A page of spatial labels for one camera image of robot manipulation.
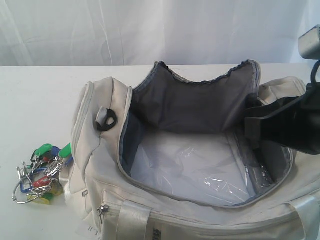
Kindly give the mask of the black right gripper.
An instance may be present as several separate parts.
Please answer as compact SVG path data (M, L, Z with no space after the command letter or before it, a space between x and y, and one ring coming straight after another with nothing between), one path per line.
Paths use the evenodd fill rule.
M302 96L283 97L272 104L247 109L244 132L250 140L271 141L309 155L318 155L320 84L309 83Z

